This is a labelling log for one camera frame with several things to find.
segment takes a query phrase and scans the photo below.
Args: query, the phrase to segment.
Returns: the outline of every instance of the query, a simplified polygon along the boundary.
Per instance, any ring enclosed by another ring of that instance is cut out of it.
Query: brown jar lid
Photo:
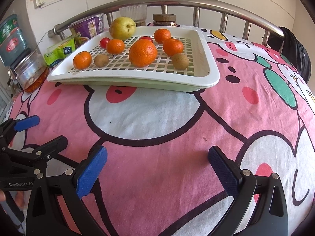
[[[153,20],[158,22],[172,22],[176,21],[176,15],[175,14],[153,14]]]

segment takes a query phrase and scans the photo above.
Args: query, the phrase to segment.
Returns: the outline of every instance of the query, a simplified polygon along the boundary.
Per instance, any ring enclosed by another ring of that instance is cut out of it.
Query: large orange
[[[183,52],[184,45],[180,40],[170,38],[164,41],[163,50],[168,56],[174,56]]]
[[[129,50],[129,60],[137,67],[150,65],[157,55],[158,50],[155,45],[147,39],[136,41]]]
[[[125,44],[122,40],[113,39],[106,45],[106,50],[109,54],[120,54],[125,49]]]
[[[166,39],[171,38],[171,32],[167,29],[158,29],[154,32],[154,39],[157,43],[162,44]]]
[[[76,69],[83,70],[92,63],[92,55],[89,52],[80,52],[73,58],[73,66]]]

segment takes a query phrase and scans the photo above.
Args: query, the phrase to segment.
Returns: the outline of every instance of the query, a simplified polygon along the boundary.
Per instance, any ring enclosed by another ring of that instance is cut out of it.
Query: white plastic tray
[[[163,45],[155,41],[158,55],[151,65],[138,68],[130,63],[128,51],[131,45],[141,36],[150,36],[153,39],[154,32],[160,28],[169,29],[172,37],[184,44],[183,53],[190,61],[186,70],[176,70],[171,58],[163,52]],[[112,39],[108,31],[95,36],[62,61],[49,74],[47,80],[63,84],[118,85],[186,92],[209,88],[219,81],[218,67],[203,34],[199,31],[178,27],[137,27],[135,35],[125,41],[124,52],[115,56],[100,47],[100,40],[104,37]],[[77,70],[73,67],[73,58],[81,51],[90,52],[93,59],[98,54],[107,54],[110,61],[102,68],[96,67],[93,61],[87,69]]]

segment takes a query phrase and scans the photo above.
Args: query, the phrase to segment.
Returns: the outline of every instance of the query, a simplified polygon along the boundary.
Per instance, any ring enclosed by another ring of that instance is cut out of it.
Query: green label
[[[17,28],[18,21],[16,18],[10,19],[3,25],[3,27],[0,29],[0,45],[4,42],[4,40],[10,35],[10,33]]]

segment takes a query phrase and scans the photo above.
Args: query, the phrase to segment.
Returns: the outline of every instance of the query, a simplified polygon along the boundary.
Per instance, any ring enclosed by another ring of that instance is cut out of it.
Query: green snack bag
[[[67,39],[47,49],[44,55],[45,62],[49,67],[54,67],[75,51],[75,49],[74,38],[73,36],[69,36]]]

